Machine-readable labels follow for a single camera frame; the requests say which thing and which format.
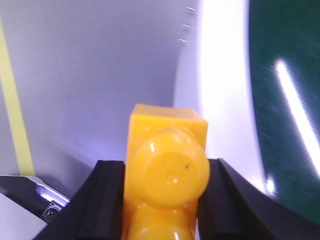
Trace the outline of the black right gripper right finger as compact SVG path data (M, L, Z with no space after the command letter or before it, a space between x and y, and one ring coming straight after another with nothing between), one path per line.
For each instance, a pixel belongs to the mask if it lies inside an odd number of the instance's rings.
M220 159L211 159L210 179L199 201L202 240L303 240L298 215L267 197Z

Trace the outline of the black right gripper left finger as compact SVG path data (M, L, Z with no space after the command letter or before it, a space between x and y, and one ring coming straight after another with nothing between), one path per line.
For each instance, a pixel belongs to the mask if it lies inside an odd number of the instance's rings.
M125 164L99 160L37 240L119 240L123 229Z

